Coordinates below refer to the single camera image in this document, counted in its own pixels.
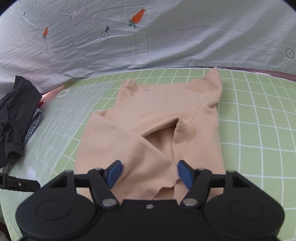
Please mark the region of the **beige knit sweater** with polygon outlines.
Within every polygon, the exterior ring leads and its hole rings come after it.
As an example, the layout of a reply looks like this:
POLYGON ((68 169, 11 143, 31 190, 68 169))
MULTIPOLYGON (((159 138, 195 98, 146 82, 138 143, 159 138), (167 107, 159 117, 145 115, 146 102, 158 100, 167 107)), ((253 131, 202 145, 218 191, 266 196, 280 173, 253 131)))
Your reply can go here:
POLYGON ((85 174, 122 162, 112 189, 119 200, 175 199, 187 188, 178 162, 225 173, 217 103, 223 84, 217 69, 188 83, 138 85, 125 80, 113 107, 92 112, 75 160, 85 174))

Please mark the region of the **plaid checkered cloth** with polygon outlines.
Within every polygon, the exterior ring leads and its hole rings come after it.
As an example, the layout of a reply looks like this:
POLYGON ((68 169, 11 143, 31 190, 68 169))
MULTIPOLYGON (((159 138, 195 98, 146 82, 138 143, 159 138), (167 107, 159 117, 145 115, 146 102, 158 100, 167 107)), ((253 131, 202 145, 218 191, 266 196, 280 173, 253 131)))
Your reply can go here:
POLYGON ((21 130, 9 118, 8 107, 1 103, 1 168, 9 173, 13 164, 23 157, 24 147, 37 129, 42 111, 36 108, 27 132, 22 137, 21 130))

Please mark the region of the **black crumpled garment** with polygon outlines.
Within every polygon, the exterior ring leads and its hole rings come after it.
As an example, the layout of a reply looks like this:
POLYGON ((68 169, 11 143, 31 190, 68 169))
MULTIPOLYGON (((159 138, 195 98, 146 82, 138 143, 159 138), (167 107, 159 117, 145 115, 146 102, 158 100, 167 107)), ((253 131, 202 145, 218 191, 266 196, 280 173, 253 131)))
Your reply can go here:
POLYGON ((1 99, 1 167, 23 156, 23 139, 41 98, 29 80, 16 76, 13 90, 1 99))

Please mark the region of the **green checkered mat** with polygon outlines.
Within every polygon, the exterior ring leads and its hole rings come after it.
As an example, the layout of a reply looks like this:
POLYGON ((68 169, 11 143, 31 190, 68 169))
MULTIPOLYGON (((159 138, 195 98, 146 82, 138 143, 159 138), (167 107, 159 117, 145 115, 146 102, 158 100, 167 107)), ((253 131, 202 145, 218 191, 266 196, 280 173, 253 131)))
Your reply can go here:
MULTIPOLYGON (((123 80, 172 84, 203 77, 206 68, 171 68, 100 74, 69 82, 43 99, 42 119, 10 175, 45 184, 73 169, 94 111, 111 108, 123 80)), ((295 240, 295 83, 267 74, 221 69, 217 106, 226 169, 234 169, 285 210, 281 240, 295 240)))

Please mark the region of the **grey carrot print sheet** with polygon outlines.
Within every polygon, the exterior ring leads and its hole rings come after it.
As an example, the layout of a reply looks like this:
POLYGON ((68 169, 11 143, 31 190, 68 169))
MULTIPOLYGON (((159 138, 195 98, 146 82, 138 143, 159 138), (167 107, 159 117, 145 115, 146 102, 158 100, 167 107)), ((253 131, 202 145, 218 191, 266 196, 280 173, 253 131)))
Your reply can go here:
POLYGON ((295 10, 284 1, 16 1, 1 15, 1 95, 17 75, 46 93, 171 67, 295 75, 295 10))

